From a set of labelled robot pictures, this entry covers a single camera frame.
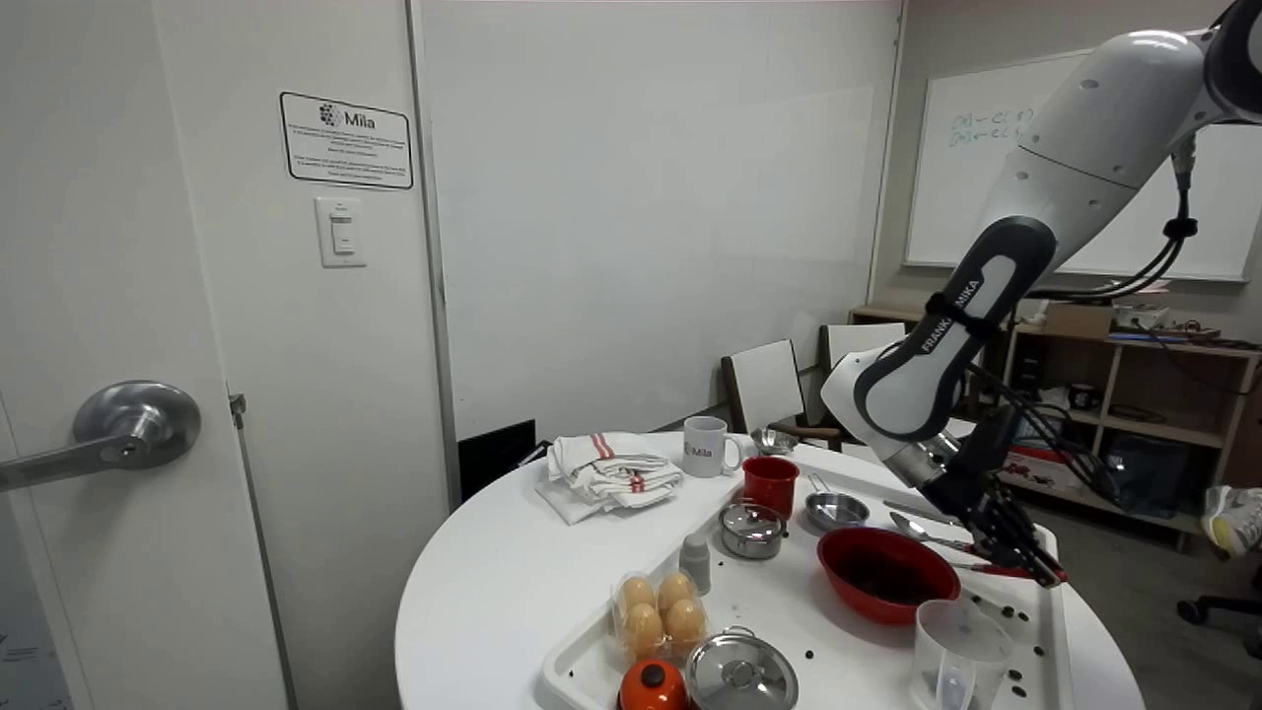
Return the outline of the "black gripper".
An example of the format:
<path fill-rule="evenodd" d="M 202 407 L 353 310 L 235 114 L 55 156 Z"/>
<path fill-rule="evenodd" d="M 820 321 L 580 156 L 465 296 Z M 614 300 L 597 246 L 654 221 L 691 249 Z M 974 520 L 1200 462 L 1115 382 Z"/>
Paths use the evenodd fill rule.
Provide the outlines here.
<path fill-rule="evenodd" d="M 1065 579 L 1061 562 L 1036 542 L 1036 530 L 1026 519 L 1026 508 L 1007 504 L 1008 494 L 996 483 L 996 469 L 1008 453 L 1013 433 L 1019 423 L 1008 413 L 983 417 L 974 433 L 957 445 L 957 453 L 946 462 L 946 473 L 936 479 L 923 491 L 923 496 L 953 520 L 977 520 L 977 550 L 995 563 L 1023 567 L 1033 579 L 1049 579 L 1054 574 Z"/>

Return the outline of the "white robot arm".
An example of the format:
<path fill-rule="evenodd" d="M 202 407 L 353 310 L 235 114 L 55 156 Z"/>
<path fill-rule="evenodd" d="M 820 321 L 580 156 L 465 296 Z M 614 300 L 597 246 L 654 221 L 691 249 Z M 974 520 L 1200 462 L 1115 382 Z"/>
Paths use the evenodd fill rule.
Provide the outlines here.
<path fill-rule="evenodd" d="M 953 445 L 957 379 L 1026 292 L 1075 257 L 1204 128 L 1262 119 L 1262 0 L 1232 0 L 1196 32 L 1122 32 L 1094 49 L 1007 152 L 977 237 L 917 324 L 874 353 L 852 353 L 820 404 L 903 486 L 953 519 L 996 567 L 1054 588 L 1065 567 L 995 479 L 1013 413 L 977 423 Z"/>

